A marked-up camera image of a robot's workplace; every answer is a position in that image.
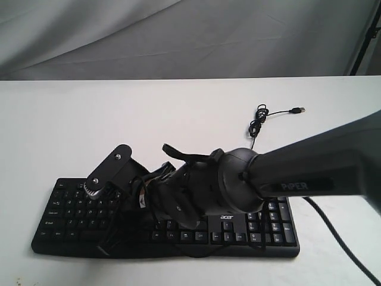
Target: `white tabletop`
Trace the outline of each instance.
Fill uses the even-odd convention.
[[[301,198],[291,207],[296,259],[98,260],[34,254],[30,248],[59,177],[87,177],[118,144],[149,170],[169,143],[188,153],[249,147],[258,104],[270,111],[259,153],[381,109],[381,77],[0,82],[0,285],[372,285]],[[175,166],[181,162],[170,160]],[[381,218],[360,197],[316,198],[355,255],[380,279]]]

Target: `black cable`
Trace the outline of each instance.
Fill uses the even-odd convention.
[[[255,139],[257,138],[259,132],[261,131],[262,124],[266,121],[267,116],[271,116],[279,113],[291,113],[298,114],[304,112],[304,107],[294,107],[290,110],[277,111],[269,114],[269,110],[267,109],[265,104],[260,104],[257,107],[257,111],[255,112],[255,117],[252,122],[249,124],[248,132],[250,137],[252,138],[251,149],[254,147]]]
[[[341,248],[344,250],[346,255],[349,256],[349,258],[357,265],[357,267],[365,274],[367,277],[376,285],[381,286],[381,282],[357,259],[357,257],[352,253],[352,251],[346,246],[338,232],[335,230],[331,222],[329,221],[326,214],[319,208],[319,206],[309,197],[303,197],[321,216],[324,223],[327,225],[328,229],[332,233],[335,240],[338,242],[338,244],[341,246]]]

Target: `cable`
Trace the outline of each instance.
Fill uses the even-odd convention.
[[[266,121],[267,116],[271,116],[278,113],[291,113],[298,114],[304,112],[304,107],[294,107],[290,110],[277,111],[269,114],[269,110],[267,109],[265,104],[260,104],[257,107],[257,112],[255,112],[255,117],[252,122],[249,124],[248,132],[250,137],[252,138],[251,149],[254,147],[255,139],[257,138],[259,132],[261,131],[262,124]]]
[[[367,277],[376,285],[381,286],[381,282],[357,259],[357,257],[352,253],[352,251],[346,246],[338,232],[335,230],[331,222],[329,221],[326,214],[319,208],[319,206],[309,197],[303,197],[321,216],[324,223],[327,225],[328,229],[332,233],[335,240],[338,242],[338,244],[341,246],[341,248],[344,250],[346,255],[349,256],[349,258],[357,265],[357,267],[365,274]]]

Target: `space bar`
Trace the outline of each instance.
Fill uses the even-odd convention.
[[[82,231],[79,240],[80,241],[99,241],[105,235],[105,231]]]

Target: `keyboard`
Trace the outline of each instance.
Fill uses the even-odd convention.
[[[126,212],[123,236],[109,252],[97,246],[113,227],[118,194],[90,200],[83,189],[85,179],[60,178],[52,190],[32,240],[35,253],[88,258],[160,258],[185,256],[295,257],[300,247],[288,199],[279,197],[268,204],[267,212],[226,214],[205,217],[197,229],[183,229],[174,220],[160,225],[141,224],[150,212]],[[266,223],[261,220],[266,216]]]

